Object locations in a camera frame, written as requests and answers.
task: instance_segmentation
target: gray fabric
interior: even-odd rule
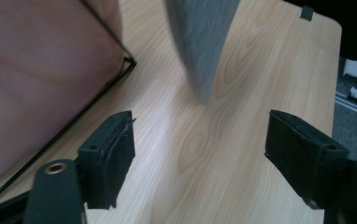
[[[195,94],[206,103],[240,0],[165,0],[170,28]]]

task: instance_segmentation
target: black clamp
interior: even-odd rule
[[[51,161],[31,191],[0,203],[0,223],[83,224],[88,209],[109,209],[135,157],[131,111],[115,114],[79,147],[74,160]]]
[[[305,19],[307,21],[312,21],[313,12],[315,12],[315,9],[313,7],[304,6],[301,11],[300,18]]]

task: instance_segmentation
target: wood grain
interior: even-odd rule
[[[162,0],[121,0],[138,66],[41,163],[76,156],[109,115],[133,110],[136,158],[118,208],[90,223],[322,223],[264,156],[270,109],[331,134],[340,26],[277,0],[241,2],[206,105],[189,89]],[[31,188],[32,172],[0,201]]]

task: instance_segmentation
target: black frame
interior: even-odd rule
[[[28,170],[63,134],[65,134],[100,98],[102,98],[117,82],[124,77],[127,77],[136,66],[136,60],[129,52],[129,50],[123,45],[119,38],[111,31],[107,24],[100,18],[93,7],[86,2],[86,0],[79,0],[88,11],[94,16],[94,18],[100,23],[100,25],[108,32],[109,36],[120,46],[125,56],[123,60],[123,69],[119,75],[113,78],[108,84],[100,90],[96,96],[73,118],[71,119],[49,142],[43,146],[27,163],[23,165],[19,171],[17,171],[6,183],[0,187],[0,195],[9,188],[25,171]]]

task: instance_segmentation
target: pink fabric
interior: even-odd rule
[[[118,2],[90,2],[121,37]],[[57,134],[122,60],[78,0],[0,0],[0,175]]]

